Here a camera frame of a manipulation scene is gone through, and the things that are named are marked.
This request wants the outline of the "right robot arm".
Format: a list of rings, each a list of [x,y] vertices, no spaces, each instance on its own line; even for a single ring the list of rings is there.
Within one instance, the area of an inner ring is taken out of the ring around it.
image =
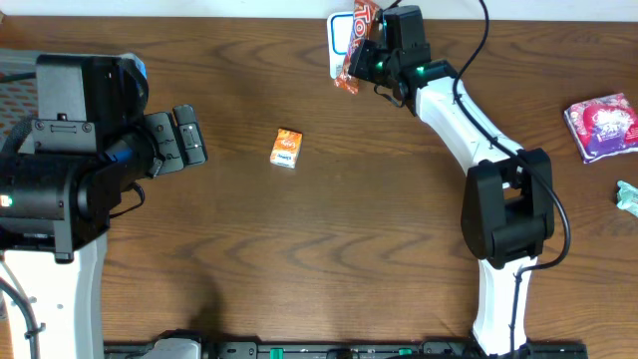
[[[528,282],[554,231],[549,156],[509,139],[469,96],[461,73],[432,59],[418,6],[393,4],[376,19],[380,39],[353,49],[346,70],[428,125],[463,169],[461,228],[479,267],[472,334],[482,355],[515,358],[527,344]]]

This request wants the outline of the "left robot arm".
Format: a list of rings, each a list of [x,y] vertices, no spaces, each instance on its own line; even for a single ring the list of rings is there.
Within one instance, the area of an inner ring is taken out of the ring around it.
[[[43,54],[38,112],[1,151],[1,294],[17,358],[101,358],[102,272],[122,196],[190,165],[191,107],[148,114],[132,55]]]

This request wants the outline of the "red purple snack packet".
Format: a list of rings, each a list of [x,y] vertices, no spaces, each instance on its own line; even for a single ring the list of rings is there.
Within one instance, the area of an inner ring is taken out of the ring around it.
[[[637,152],[637,111],[624,93],[573,104],[563,118],[585,164]]]

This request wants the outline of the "orange Top chocolate bar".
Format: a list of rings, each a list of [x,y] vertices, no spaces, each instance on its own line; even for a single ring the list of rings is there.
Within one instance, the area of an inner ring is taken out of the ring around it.
[[[370,37],[371,29],[377,25],[376,20],[380,10],[381,7],[373,0],[354,1],[354,8],[352,11],[354,14],[354,22],[348,51],[343,62],[343,69],[341,73],[336,79],[333,79],[334,85],[337,88],[344,89],[353,95],[358,93],[359,82],[357,78],[348,74],[348,69],[351,65],[351,54],[363,40]]]

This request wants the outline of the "small orange box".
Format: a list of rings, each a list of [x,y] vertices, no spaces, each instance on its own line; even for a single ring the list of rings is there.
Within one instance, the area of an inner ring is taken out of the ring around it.
[[[294,169],[302,145],[303,135],[298,132],[279,129],[270,154],[273,165]]]

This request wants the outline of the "teal snack packet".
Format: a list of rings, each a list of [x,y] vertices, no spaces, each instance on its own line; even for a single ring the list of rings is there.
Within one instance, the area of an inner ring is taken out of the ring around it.
[[[638,216],[638,191],[630,183],[619,180],[617,182],[616,206],[635,217]]]

